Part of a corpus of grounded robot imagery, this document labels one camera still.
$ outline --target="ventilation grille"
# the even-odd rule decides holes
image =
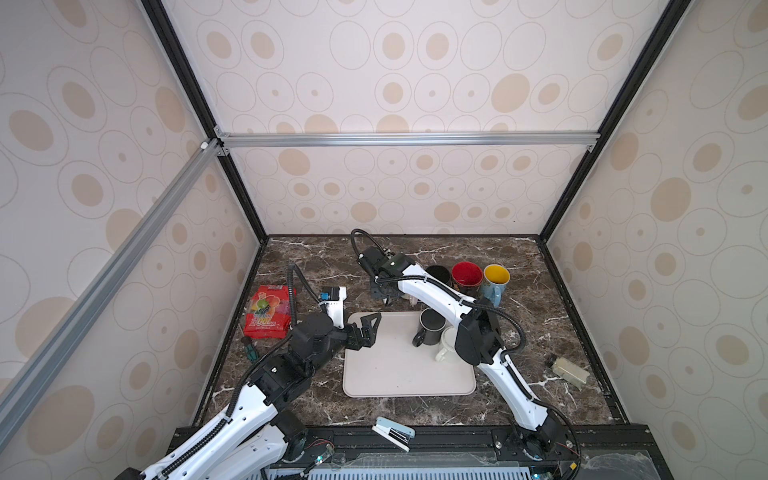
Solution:
[[[271,470],[269,480],[286,474]],[[324,468],[311,471],[307,480],[531,480],[531,473],[526,467]]]

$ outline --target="red snack bag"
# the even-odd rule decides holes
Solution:
[[[260,286],[250,301],[250,313],[245,315],[245,334],[252,339],[282,339],[289,325],[288,287]]]

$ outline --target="patterned wallpaper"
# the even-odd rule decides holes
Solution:
[[[238,133],[588,130],[665,0],[165,0]]]
[[[130,0],[0,12],[1,392],[202,135]]]
[[[675,478],[768,472],[768,2],[684,20],[550,242]]]
[[[584,145],[235,148],[267,233],[538,233]]]
[[[214,162],[0,455],[1,480],[110,479],[164,456],[255,255],[234,202]]]

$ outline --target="black mug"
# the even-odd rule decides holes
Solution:
[[[434,309],[423,310],[419,316],[419,332],[413,337],[411,344],[419,346],[437,345],[440,343],[440,336],[445,328],[445,317],[437,313]]]
[[[445,285],[451,286],[451,271],[443,265],[431,265],[426,268],[426,272],[440,280]]]

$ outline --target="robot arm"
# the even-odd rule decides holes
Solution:
[[[357,233],[366,235],[375,246],[360,253],[355,242]],[[562,433],[563,425],[556,418],[561,414],[539,400],[523,380],[509,357],[511,350],[502,342],[498,316],[507,318],[520,334],[514,349],[525,344],[522,328],[486,299],[477,300],[457,292],[429,275],[411,257],[384,250],[366,232],[353,230],[350,237],[358,264],[369,274],[372,295],[389,303],[408,294],[443,315],[458,330],[456,353],[483,371],[509,405],[521,427],[519,440],[526,452],[532,458],[544,458],[551,452],[554,440]]]
[[[293,284],[290,274],[288,283]],[[381,313],[374,313],[362,318],[362,328],[343,325],[343,287],[312,295],[323,311],[294,322],[288,336],[251,367],[233,391],[233,406],[225,407],[159,462],[143,472],[128,468],[116,480],[258,478],[262,468],[282,458],[298,458],[304,450],[306,428],[286,407],[310,387],[314,374],[341,349],[372,346],[381,321]],[[295,302],[291,303],[295,320]],[[288,348],[278,352],[286,344]],[[317,457],[311,466],[332,453]]]
[[[439,282],[436,278],[429,275],[419,265],[410,265],[403,270],[403,276],[420,276],[424,280],[400,280],[397,285],[398,289],[414,296],[421,300],[425,305],[436,310],[440,315],[445,317],[445,320],[458,329],[459,335],[467,336],[468,333],[462,325],[462,317],[468,318],[473,315],[472,306],[468,306],[467,303],[475,303],[475,299],[471,296],[463,295],[460,292],[452,290],[454,295],[450,295],[443,288],[436,286],[434,283],[430,283],[427,279],[432,279],[435,282]],[[494,386],[504,397],[504,400],[509,405],[512,413],[515,415],[515,420],[524,429],[536,430],[547,419],[547,409],[545,407],[536,405],[532,402],[533,399],[537,399],[536,395],[531,391],[528,384],[525,383],[522,376],[515,368],[515,364],[508,358],[503,356],[503,348],[499,346],[491,356],[491,363],[480,362],[476,363],[477,355],[472,355],[474,358],[465,358],[467,355],[466,346],[461,345],[461,340],[456,339],[456,352],[468,363],[476,365],[480,370],[488,376],[493,382]]]

